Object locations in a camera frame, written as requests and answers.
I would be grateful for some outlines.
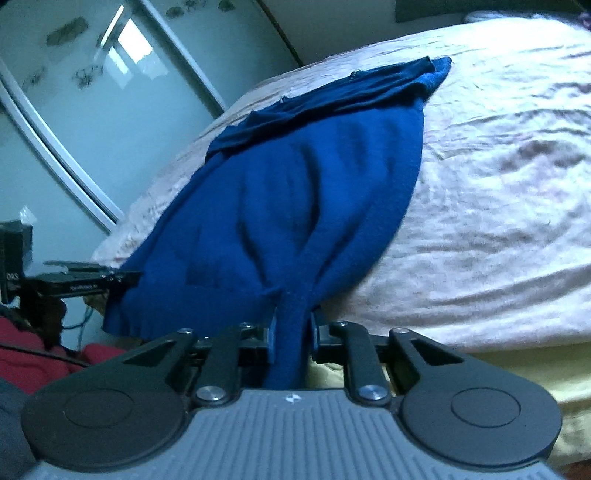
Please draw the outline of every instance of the white bed sheet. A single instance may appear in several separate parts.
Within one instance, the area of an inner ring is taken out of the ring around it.
[[[591,34],[552,20],[457,25],[374,44],[244,95],[154,180],[93,258],[120,265],[225,126],[352,70],[453,59],[425,107],[423,163],[389,248],[324,306],[469,351],[591,339]]]

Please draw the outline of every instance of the dark blue fabric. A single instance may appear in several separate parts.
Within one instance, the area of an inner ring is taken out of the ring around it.
[[[213,336],[276,309],[265,386],[294,388],[310,309],[353,287],[395,235],[417,179],[423,102],[448,57],[353,72],[227,127],[124,268],[104,329]]]

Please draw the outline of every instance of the yellow fabric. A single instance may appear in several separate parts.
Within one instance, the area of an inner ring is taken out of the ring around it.
[[[550,456],[553,466],[591,458],[591,342],[474,356],[541,385],[558,401],[563,427]],[[341,366],[310,360],[309,388],[342,385]]]

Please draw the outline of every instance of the metal screw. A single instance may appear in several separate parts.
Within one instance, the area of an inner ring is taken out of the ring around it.
[[[202,401],[218,401],[225,398],[226,395],[226,391],[216,385],[205,385],[195,392],[195,396]]]
[[[365,400],[381,400],[386,398],[388,390],[379,385],[364,385],[359,389],[358,393]]]

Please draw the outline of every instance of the red cloth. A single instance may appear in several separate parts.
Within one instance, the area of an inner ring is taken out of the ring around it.
[[[32,332],[20,332],[8,319],[0,317],[0,342],[34,350],[44,350],[43,341]],[[51,353],[67,356],[59,346]],[[124,352],[119,348],[91,343],[81,351],[78,360],[91,365],[104,362]],[[16,385],[27,394],[32,394],[48,383],[80,371],[82,367],[59,360],[0,348],[0,377]]]

